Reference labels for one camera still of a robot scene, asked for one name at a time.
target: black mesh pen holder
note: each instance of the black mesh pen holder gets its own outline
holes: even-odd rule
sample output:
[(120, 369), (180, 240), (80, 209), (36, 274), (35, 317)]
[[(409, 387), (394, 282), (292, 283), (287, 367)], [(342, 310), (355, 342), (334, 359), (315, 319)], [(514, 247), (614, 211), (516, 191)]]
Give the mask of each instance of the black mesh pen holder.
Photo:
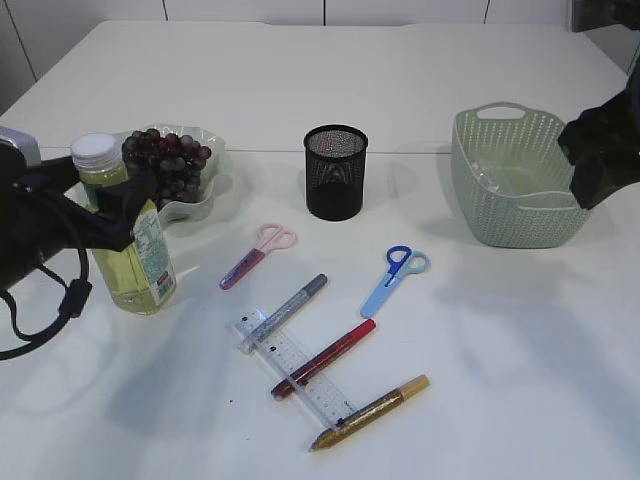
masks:
[(307, 208), (313, 215), (337, 222), (360, 211), (368, 143), (364, 133), (345, 125), (325, 125), (307, 133)]

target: blue scissors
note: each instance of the blue scissors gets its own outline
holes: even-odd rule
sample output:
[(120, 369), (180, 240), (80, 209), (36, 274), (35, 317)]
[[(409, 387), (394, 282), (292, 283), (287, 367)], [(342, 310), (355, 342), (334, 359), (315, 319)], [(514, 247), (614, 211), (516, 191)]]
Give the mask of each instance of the blue scissors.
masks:
[[(395, 261), (393, 259), (393, 254), (396, 252), (403, 252), (402, 259), (399, 261)], [(424, 262), (421, 262), (418, 266), (412, 267), (411, 263), (416, 258), (420, 258), (424, 260)], [(387, 298), (389, 298), (396, 287), (400, 285), (400, 282), (404, 277), (411, 274), (425, 272), (430, 263), (429, 258), (424, 253), (414, 252), (405, 245), (398, 245), (390, 248), (387, 252), (387, 260), (389, 261), (391, 268), (387, 274), (382, 277), (382, 280), (360, 310), (360, 315), (363, 318), (373, 317), (378, 310), (380, 310), (382, 304), (387, 301)]]

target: white bottle cap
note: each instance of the white bottle cap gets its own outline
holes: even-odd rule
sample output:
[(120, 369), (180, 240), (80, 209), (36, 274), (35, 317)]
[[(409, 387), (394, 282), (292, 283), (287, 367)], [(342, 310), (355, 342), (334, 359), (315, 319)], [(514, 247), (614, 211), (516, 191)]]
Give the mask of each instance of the white bottle cap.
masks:
[(117, 167), (122, 151), (113, 135), (90, 133), (71, 144), (71, 157), (78, 171), (100, 173)]

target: white table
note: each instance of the white table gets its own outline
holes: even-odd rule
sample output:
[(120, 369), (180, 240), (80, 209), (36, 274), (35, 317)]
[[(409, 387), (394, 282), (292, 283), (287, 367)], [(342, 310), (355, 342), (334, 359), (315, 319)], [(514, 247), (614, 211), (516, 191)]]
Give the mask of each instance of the white table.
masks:
[(105, 22), (1, 119), (45, 147), (87, 131), (198, 125), (230, 149), (300, 151), (346, 123), (374, 152), (448, 152), (454, 115), (497, 100), (568, 121), (622, 89), (586, 36), (556, 25), (282, 27)]

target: glitter pen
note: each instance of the glitter pen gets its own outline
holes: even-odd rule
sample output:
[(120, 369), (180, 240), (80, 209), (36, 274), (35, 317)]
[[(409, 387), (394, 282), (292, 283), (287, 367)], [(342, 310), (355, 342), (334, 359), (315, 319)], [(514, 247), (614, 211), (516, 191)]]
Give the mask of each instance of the glitter pen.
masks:
[(254, 342), (262, 342), (275, 332), (284, 322), (289, 320), (298, 310), (305, 306), (318, 291), (327, 284), (327, 276), (324, 273), (317, 275), (307, 283), (293, 297), (286, 301), (273, 315), (256, 327), (251, 336), (245, 338), (238, 348), (241, 352), (249, 354), (256, 348)]
[[(351, 347), (362, 340), (374, 328), (376, 328), (376, 323), (372, 319), (361, 323), (294, 371), (291, 374), (291, 378), (295, 380), (298, 385), (305, 386), (311, 377), (347, 353)], [(282, 400), (294, 391), (295, 387), (291, 385), (289, 380), (285, 379), (271, 390), (271, 395), (273, 395), (276, 400)]]
[(337, 430), (329, 428), (322, 432), (316, 441), (311, 445), (311, 451), (323, 450), (333, 447), (345, 438), (354, 434), (361, 428), (366, 427), (374, 420), (382, 417), (385, 413), (390, 412), (405, 400), (413, 397), (416, 393), (421, 392), (429, 386), (429, 379), (425, 375), (414, 378), (409, 383), (390, 391), (385, 396), (380, 397), (375, 402), (358, 410), (353, 415), (348, 416), (339, 422)]

